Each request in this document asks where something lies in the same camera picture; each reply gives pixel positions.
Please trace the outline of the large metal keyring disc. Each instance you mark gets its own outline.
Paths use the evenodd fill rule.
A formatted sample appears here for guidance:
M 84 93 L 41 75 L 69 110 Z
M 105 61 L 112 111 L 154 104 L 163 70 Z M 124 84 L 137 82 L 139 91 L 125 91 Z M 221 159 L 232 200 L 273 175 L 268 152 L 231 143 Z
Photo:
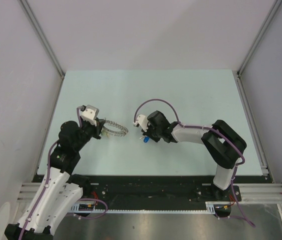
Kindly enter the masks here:
M 129 130 L 115 121 L 106 120 L 101 133 L 103 132 L 108 133 L 109 137 L 125 137 Z

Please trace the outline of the key with blue tag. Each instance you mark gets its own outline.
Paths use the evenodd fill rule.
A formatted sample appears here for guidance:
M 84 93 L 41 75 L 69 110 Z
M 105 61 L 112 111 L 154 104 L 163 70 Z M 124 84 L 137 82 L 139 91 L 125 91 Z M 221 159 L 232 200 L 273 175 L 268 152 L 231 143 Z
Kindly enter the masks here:
M 147 143 L 150 140 L 150 137 L 149 136 L 142 136 L 139 139 L 143 140 L 144 143 Z

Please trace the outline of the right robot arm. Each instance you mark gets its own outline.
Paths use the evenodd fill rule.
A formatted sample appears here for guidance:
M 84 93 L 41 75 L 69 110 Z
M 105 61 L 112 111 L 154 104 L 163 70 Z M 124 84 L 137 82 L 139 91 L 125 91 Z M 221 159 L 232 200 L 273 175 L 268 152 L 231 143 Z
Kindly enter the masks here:
M 166 143 L 204 145 L 217 164 L 211 194 L 218 201 L 229 196 L 238 160 L 243 158 L 247 143 L 225 121 L 217 120 L 208 126 L 184 125 L 179 121 L 170 123 L 157 110 L 148 116 L 138 115 L 134 125 L 140 126 L 142 135 L 156 143 L 163 140 Z

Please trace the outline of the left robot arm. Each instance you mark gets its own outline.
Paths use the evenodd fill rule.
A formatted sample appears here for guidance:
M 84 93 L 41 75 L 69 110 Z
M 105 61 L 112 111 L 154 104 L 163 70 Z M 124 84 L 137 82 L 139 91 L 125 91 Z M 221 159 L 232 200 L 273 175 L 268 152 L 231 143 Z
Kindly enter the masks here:
M 73 171 L 81 156 L 80 150 L 92 139 L 101 139 L 104 119 L 95 123 L 64 122 L 58 140 L 48 151 L 47 170 L 25 213 L 17 223 L 8 224 L 4 235 L 9 240 L 51 240 L 71 207 L 91 196 L 88 177 Z

